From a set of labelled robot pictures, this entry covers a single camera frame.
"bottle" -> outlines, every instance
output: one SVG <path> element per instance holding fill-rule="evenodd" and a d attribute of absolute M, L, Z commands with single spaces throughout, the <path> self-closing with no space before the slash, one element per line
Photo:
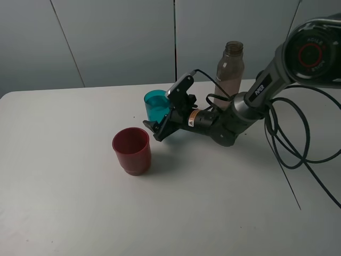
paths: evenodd
<path fill-rule="evenodd" d="M 239 92 L 243 72 L 243 44 L 238 41 L 230 41 L 226 44 L 223 57 L 218 63 L 216 82 L 228 95 L 235 95 Z M 214 94 L 226 97 L 217 86 Z M 214 104 L 224 110 L 230 103 L 214 99 Z"/>

